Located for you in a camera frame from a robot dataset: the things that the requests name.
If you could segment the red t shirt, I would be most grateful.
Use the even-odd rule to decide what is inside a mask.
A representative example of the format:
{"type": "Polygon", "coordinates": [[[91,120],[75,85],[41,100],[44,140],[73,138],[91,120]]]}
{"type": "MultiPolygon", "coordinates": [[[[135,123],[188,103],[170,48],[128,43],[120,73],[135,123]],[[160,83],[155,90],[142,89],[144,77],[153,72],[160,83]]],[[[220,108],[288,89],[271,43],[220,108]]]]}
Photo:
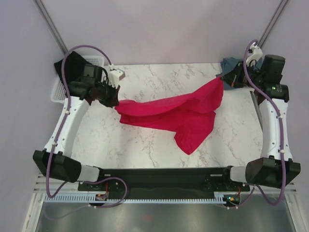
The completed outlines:
{"type": "Polygon", "coordinates": [[[223,81],[215,78],[192,93],[148,102],[122,100],[115,109],[123,124],[174,132],[180,150],[190,155],[212,132],[223,94],[223,81]]]}

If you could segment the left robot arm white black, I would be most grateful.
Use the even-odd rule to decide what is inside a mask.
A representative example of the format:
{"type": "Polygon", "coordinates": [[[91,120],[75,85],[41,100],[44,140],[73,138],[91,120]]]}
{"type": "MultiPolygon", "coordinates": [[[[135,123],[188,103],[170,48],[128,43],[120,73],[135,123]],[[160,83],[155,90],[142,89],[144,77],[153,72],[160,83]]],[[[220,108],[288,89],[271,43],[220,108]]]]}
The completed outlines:
{"type": "Polygon", "coordinates": [[[71,158],[72,147],[81,121],[93,101],[110,108],[118,106],[119,81],[125,75],[123,70],[112,65],[106,70],[86,64],[81,76],[68,84],[69,96],[65,98],[55,130],[44,149],[33,154],[33,160],[44,176],[71,183],[88,181],[95,190],[105,187],[106,178],[99,174],[99,168],[71,158]]]}

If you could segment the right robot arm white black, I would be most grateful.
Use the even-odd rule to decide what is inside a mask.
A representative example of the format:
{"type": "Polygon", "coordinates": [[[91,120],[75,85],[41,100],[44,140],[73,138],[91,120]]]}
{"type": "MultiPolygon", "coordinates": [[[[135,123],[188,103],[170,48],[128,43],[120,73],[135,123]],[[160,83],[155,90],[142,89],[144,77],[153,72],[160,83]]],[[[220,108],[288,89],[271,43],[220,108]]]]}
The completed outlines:
{"type": "Polygon", "coordinates": [[[237,61],[234,69],[222,77],[232,88],[259,88],[253,95],[261,113],[263,131],[260,158],[246,166],[231,167],[230,173],[221,178],[222,187],[226,190],[233,190],[239,182],[280,189],[301,172],[301,165],[293,161],[288,143],[286,116],[289,89],[280,83],[284,65],[284,57],[265,55],[260,68],[248,67],[251,82],[245,76],[242,61],[237,61]]]}

